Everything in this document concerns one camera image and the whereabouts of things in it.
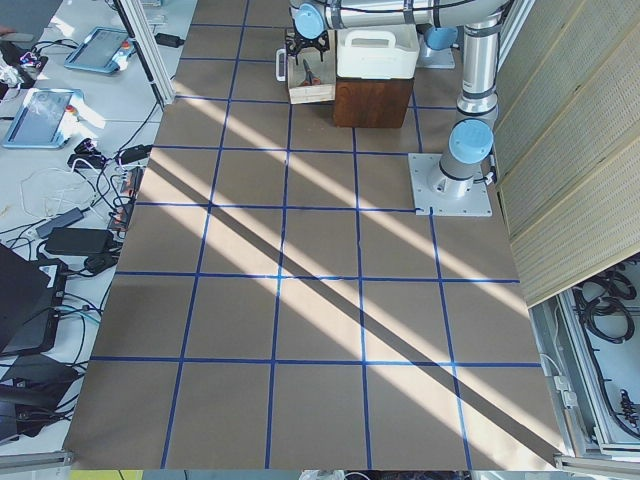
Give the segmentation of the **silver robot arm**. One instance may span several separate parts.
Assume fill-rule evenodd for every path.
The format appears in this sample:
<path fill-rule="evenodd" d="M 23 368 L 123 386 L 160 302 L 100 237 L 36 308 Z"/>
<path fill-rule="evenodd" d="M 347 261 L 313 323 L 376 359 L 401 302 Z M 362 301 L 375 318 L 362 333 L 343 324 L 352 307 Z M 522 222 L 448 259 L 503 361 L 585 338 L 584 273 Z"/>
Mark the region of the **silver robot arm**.
<path fill-rule="evenodd" d="M 292 1 L 290 13 L 295 31 L 309 40 L 328 30 L 387 25 L 464 28 L 457 123 L 438 164 L 426 177 L 436 195 L 462 198 L 494 143 L 499 40 L 506 5 L 498 0 Z"/>
<path fill-rule="evenodd" d="M 458 37 L 457 27 L 431 26 L 424 34 L 426 47 L 433 51 L 442 51 L 452 47 Z"/>

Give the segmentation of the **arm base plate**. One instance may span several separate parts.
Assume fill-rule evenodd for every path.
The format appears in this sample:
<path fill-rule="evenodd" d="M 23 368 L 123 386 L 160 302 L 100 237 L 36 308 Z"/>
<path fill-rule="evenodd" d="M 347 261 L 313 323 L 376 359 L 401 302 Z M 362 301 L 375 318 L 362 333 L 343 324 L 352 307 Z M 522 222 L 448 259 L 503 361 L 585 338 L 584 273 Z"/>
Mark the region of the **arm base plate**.
<path fill-rule="evenodd" d="M 453 180 L 440 168 L 441 154 L 410 153 L 409 174 L 414 210 L 417 215 L 444 217 L 491 217 L 492 207 L 487 185 L 476 178 L 481 175 L 477 167 L 472 177 Z"/>
<path fill-rule="evenodd" d="M 420 69 L 453 70 L 455 68 L 455 60 L 452 48 L 434 50 L 426 43 L 422 43 L 416 67 Z"/>

